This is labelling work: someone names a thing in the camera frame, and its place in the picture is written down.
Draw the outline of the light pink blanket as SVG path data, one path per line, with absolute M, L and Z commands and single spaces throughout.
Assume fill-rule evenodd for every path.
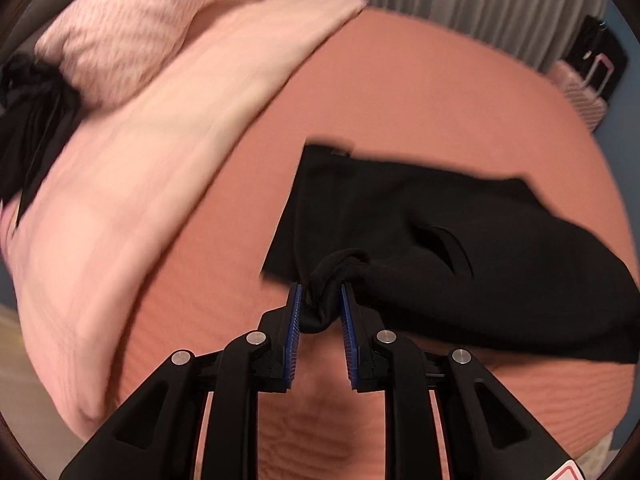
M 32 366 L 91 437 L 138 291 L 240 136 L 366 0 L 217 4 L 126 104 L 91 113 L 28 211 L 1 211 L 1 250 Z

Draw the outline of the orange quilted bedspread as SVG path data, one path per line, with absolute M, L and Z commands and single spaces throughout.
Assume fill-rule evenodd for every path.
M 247 129 L 140 292 L 114 359 L 121 404 L 171 352 L 205 354 L 258 325 L 288 287 L 262 263 L 307 139 L 484 177 L 524 177 L 549 209 L 638 276 L 626 209 L 591 133 L 550 82 L 423 20 L 367 9 Z M 576 460 L 606 456 L 634 366 L 478 352 Z M 259 401 L 259 479 L 384 479 L 384 396 L 352 391 L 340 323 L 300 337 L 293 389 Z

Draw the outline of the pink dotted pillow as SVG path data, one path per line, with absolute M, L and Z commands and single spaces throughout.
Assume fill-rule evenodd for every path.
M 114 108 L 176 55 L 206 6 L 252 0 L 74 0 L 35 45 L 88 107 Z

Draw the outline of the black clothing pile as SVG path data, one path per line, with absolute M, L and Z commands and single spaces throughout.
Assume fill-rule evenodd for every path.
M 80 93 L 57 67 L 25 53 L 1 67 L 1 203 L 23 217 L 85 116 Z

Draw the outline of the black pants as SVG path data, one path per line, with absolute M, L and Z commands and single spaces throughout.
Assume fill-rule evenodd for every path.
M 303 328 L 341 288 L 391 330 L 530 356 L 634 364 L 639 289 L 625 263 L 518 178 L 303 149 L 264 273 L 302 284 Z

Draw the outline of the pink suitcase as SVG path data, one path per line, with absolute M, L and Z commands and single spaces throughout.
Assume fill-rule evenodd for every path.
M 590 84 L 592 78 L 599 68 L 605 68 L 605 76 L 598 88 L 593 89 Z M 611 60 L 603 53 L 596 55 L 590 65 L 589 72 L 585 77 L 580 76 L 570 64 L 559 60 L 554 62 L 547 72 L 547 77 L 552 84 L 558 88 L 565 99 L 570 102 L 582 122 L 591 133 L 598 128 L 602 122 L 608 104 L 601 94 L 611 79 L 615 67 Z

